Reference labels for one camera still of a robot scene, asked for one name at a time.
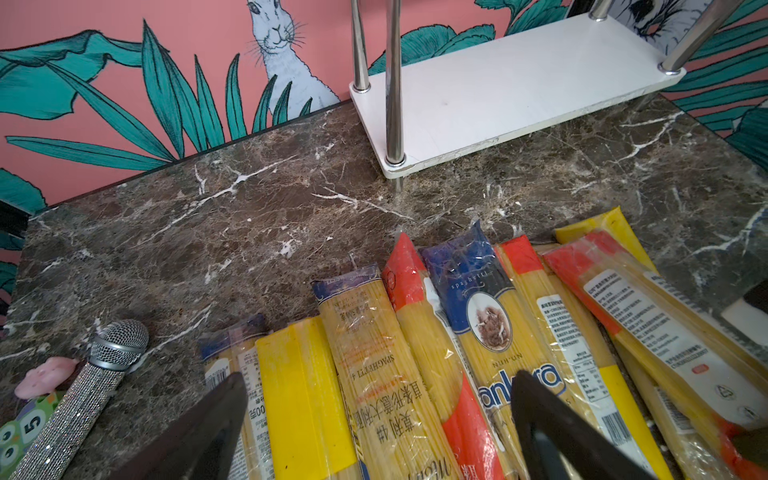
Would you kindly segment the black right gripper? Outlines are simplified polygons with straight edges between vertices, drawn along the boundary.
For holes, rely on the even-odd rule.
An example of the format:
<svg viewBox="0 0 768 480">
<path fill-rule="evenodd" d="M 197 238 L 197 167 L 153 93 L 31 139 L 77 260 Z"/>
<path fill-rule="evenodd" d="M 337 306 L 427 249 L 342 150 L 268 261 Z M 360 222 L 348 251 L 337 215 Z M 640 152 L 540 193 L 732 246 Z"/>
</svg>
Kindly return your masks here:
<svg viewBox="0 0 768 480">
<path fill-rule="evenodd" d="M 761 468 L 767 467 L 767 426 L 735 435 L 731 443 L 741 458 Z"/>
</svg>

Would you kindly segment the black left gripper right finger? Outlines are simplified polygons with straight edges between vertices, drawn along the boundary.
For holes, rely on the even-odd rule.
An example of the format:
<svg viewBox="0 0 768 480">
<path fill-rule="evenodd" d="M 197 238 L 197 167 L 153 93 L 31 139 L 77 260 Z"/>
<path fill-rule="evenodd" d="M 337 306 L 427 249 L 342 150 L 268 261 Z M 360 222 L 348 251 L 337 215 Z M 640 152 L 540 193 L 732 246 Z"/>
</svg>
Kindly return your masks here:
<svg viewBox="0 0 768 480">
<path fill-rule="evenodd" d="M 646 479 L 652 475 L 542 386 L 529 372 L 512 381 L 511 412 L 531 479 Z"/>
</svg>

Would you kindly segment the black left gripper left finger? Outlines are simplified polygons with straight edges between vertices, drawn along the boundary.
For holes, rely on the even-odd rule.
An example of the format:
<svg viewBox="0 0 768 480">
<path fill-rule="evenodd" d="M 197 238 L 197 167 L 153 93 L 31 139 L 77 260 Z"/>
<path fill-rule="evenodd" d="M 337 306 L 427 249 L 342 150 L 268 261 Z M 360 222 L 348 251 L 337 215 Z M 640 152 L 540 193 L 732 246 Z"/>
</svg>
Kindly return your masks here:
<svg viewBox="0 0 768 480">
<path fill-rule="evenodd" d="M 182 414 L 112 479 L 226 479 L 242 418 L 237 384 L 225 381 Z"/>
</svg>

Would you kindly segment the blue portrait spaghetti bag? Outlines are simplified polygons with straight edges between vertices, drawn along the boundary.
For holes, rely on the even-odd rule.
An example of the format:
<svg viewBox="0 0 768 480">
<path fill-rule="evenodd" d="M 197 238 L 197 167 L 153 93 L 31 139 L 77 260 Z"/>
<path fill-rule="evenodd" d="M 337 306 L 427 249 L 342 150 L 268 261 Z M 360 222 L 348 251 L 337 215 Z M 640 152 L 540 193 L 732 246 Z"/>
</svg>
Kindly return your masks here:
<svg viewBox="0 0 768 480">
<path fill-rule="evenodd" d="M 540 322 L 476 221 L 457 237 L 421 250 L 451 328 L 467 359 L 481 406 L 520 479 L 529 477 L 511 401 L 515 375 L 530 373 L 584 420 L 595 415 L 556 361 Z"/>
</svg>

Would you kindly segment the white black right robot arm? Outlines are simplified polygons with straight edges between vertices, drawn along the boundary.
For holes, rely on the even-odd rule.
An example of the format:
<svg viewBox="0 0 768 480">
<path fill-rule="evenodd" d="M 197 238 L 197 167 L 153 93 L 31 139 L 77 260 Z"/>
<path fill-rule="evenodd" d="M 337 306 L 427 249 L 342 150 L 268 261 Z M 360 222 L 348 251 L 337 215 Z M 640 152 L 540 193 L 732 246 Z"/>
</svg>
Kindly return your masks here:
<svg viewBox="0 0 768 480">
<path fill-rule="evenodd" d="M 757 345 L 767 348 L 767 281 L 754 286 L 727 307 L 722 316 Z M 746 459 L 767 468 L 767 428 L 740 434 L 732 439 Z"/>
</svg>

